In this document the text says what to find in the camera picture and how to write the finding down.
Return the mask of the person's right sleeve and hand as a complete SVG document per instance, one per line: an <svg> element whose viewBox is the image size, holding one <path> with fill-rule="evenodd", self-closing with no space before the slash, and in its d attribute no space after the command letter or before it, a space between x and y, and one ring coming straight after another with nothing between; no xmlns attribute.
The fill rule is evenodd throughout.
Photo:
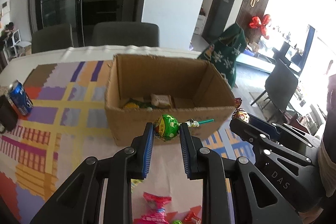
<svg viewBox="0 0 336 224"><path fill-rule="evenodd" d="M335 193L335 84L329 83L327 120L318 149L319 174L327 197Z"/></svg>

